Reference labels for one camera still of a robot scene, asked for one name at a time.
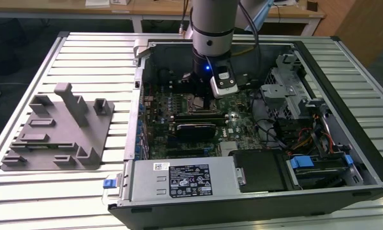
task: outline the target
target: yellow wire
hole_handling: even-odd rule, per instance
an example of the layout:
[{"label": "yellow wire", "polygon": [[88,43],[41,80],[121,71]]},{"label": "yellow wire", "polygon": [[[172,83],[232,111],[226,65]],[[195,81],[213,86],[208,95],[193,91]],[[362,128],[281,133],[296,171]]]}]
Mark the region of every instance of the yellow wire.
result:
[{"label": "yellow wire", "polygon": [[232,56],[236,57],[236,56],[240,56],[242,54],[246,54],[249,53],[252,50],[254,49],[254,46],[248,48],[246,50],[241,51],[241,52],[237,52],[237,53],[233,53]]}]

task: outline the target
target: warning label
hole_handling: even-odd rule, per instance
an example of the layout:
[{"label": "warning label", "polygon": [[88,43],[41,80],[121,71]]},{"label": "warning label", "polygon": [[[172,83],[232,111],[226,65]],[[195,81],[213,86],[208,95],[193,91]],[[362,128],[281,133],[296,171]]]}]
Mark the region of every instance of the warning label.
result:
[{"label": "warning label", "polygon": [[169,167],[172,198],[213,195],[208,164]]}]

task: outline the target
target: metal bracket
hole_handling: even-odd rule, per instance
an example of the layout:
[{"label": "metal bracket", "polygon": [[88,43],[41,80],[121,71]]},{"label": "metal bracket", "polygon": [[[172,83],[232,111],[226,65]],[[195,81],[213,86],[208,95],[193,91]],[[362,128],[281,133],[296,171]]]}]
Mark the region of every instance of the metal bracket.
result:
[{"label": "metal bracket", "polygon": [[135,40],[133,54],[137,60],[149,53],[148,50],[149,50],[149,40],[148,39]]}]

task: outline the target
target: desk leg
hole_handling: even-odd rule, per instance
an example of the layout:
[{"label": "desk leg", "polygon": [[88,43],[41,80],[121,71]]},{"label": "desk leg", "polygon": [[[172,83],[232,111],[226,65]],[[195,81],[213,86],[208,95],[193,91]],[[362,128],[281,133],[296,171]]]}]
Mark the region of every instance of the desk leg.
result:
[{"label": "desk leg", "polygon": [[321,18],[313,18],[306,24],[301,36],[313,36],[320,24]]},{"label": "desk leg", "polygon": [[133,15],[132,16],[132,24],[133,24],[133,31],[136,33],[143,33],[143,16],[141,15]]}]

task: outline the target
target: orange wire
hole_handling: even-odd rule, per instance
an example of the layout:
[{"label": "orange wire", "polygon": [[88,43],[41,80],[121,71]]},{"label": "orange wire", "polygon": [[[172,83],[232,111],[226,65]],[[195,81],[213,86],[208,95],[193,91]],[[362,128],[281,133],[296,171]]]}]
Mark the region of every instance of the orange wire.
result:
[{"label": "orange wire", "polygon": [[329,138],[329,141],[330,141],[330,153],[334,152],[334,148],[333,148],[333,145],[334,145],[334,141],[333,141],[333,138],[332,138],[332,135],[329,135],[328,133],[324,133],[322,134],[326,135],[326,137]]},{"label": "orange wire", "polygon": [[304,129],[301,129],[300,134],[298,134],[298,142],[300,142],[300,140],[301,140],[301,134],[302,134],[302,132],[306,131],[306,130],[310,130],[310,129],[313,129],[313,128],[304,128]]}]

